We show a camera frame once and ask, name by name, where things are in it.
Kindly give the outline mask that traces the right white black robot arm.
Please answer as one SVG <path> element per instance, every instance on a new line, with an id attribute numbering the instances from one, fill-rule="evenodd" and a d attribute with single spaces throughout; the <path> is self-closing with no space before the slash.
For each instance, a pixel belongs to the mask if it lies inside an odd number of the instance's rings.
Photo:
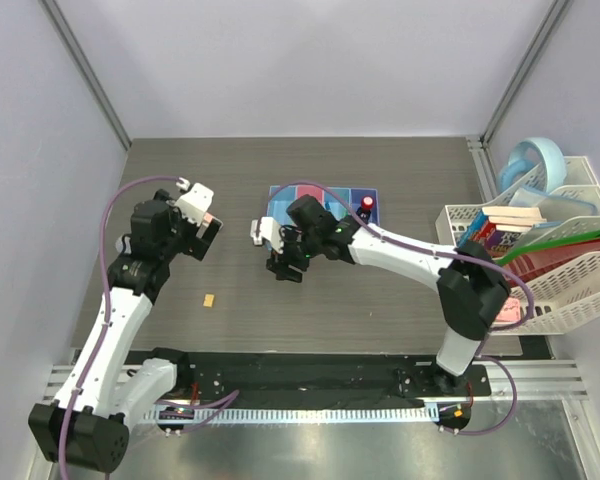
<path id="1" fill-rule="evenodd" d="M 374 205 L 374 198 L 365 195 L 356 210 L 338 219 L 305 194 L 287 209 L 291 224 L 261 217 L 252 222 L 250 236 L 255 245 L 269 248 L 266 268 L 279 281 L 301 282 L 311 259 L 324 256 L 390 271 L 437 292 L 447 327 L 431 380 L 440 393 L 455 394 L 467 384 L 467 370 L 510 287 L 481 245 L 472 242 L 459 252 L 451 246 L 393 238 L 372 223 Z"/>

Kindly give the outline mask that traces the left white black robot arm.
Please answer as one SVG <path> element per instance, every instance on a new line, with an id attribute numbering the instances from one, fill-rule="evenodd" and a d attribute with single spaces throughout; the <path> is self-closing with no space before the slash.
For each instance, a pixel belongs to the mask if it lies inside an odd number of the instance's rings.
<path id="1" fill-rule="evenodd" d="M 202 260 L 222 223 L 209 214 L 213 191 L 179 185 L 138 203 L 120 252 L 104 264 L 99 313 L 70 375 L 48 404 L 33 406 L 28 424 L 46 460 L 108 475 L 120 465 L 131 431 L 164 395 L 180 399 L 194 384 L 186 353 L 154 349 L 136 373 L 118 383 L 139 328 L 170 277 L 179 255 Z"/>

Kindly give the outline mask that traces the red cap black stamp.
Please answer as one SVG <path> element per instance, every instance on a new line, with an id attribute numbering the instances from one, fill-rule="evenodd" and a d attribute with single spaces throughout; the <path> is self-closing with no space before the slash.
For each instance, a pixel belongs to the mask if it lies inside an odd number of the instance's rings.
<path id="1" fill-rule="evenodd" d="M 371 216 L 375 206 L 375 199 L 372 196 L 364 196 L 360 202 L 360 211 L 366 216 Z"/>

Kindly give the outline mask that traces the small yellow eraser block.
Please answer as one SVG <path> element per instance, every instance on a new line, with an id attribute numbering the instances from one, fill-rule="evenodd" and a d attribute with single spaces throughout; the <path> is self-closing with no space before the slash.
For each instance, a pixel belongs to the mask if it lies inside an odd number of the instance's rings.
<path id="1" fill-rule="evenodd" d="M 205 308 L 212 308 L 214 305 L 215 296 L 213 294 L 206 294 L 203 299 L 203 306 Z"/>

